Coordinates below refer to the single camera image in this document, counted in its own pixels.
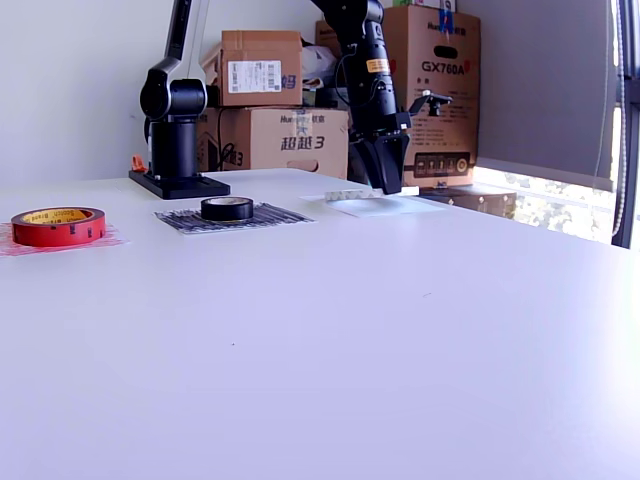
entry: red tape roll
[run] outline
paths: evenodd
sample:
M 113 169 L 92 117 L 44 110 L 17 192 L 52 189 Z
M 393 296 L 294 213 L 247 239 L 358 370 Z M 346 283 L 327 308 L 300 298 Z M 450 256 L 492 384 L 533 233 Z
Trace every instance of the red tape roll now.
M 13 241 L 30 247 L 84 245 L 104 237 L 104 212 L 94 208 L 48 208 L 11 219 Z

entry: electrical tape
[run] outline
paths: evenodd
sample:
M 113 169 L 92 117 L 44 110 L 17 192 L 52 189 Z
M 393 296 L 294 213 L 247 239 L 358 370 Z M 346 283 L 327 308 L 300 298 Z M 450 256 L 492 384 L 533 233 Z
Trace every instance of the electrical tape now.
M 214 197 L 202 201 L 201 216 L 212 222 L 237 222 L 253 218 L 253 200 L 241 197 Z

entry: robotic arm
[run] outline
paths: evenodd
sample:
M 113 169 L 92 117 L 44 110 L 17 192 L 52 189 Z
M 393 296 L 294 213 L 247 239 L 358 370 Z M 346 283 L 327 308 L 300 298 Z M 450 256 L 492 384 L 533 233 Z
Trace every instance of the robotic arm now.
M 382 34 L 378 0 L 312 0 L 336 31 L 344 58 L 353 120 L 350 141 L 373 188 L 402 189 L 406 130 L 425 103 L 437 116 L 451 98 L 426 91 L 398 112 Z M 228 195 L 229 187 L 202 177 L 196 166 L 196 121 L 207 107 L 200 47 L 209 0 L 175 0 L 165 58 L 149 70 L 140 95 L 149 123 L 151 171 L 129 176 L 165 199 Z

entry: cardboard box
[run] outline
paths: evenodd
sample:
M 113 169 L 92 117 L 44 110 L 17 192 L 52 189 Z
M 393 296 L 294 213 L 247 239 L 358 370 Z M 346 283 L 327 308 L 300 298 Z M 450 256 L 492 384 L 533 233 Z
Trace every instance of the cardboard box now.
M 473 183 L 480 92 L 480 20 L 453 14 L 453 33 L 440 31 L 440 11 L 406 6 L 385 10 L 384 35 L 396 99 L 408 109 L 424 90 L 453 97 L 441 117 L 428 108 L 413 118 L 405 183 L 438 187 Z
M 513 190 L 489 186 L 466 186 L 420 190 L 420 196 L 439 203 L 446 203 L 468 210 L 488 213 L 513 220 L 518 195 Z
M 418 5 L 420 7 L 446 8 L 451 12 L 456 12 L 456 0 L 393 0 L 394 7 L 404 5 Z
M 198 123 L 200 171 L 298 168 L 346 179 L 348 115 L 311 108 L 207 109 Z
M 302 40 L 293 31 L 223 31 L 203 62 L 218 105 L 302 105 Z
M 316 45 L 329 48 L 336 58 L 342 57 L 338 36 L 333 28 L 324 20 L 316 22 Z

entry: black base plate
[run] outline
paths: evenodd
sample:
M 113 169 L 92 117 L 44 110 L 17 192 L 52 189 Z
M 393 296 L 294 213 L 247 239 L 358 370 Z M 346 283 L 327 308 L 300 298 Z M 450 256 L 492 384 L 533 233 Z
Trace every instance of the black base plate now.
M 163 200 L 182 198 L 224 197 L 231 187 L 207 177 L 163 178 L 156 180 L 148 173 L 129 172 L 129 178 Z

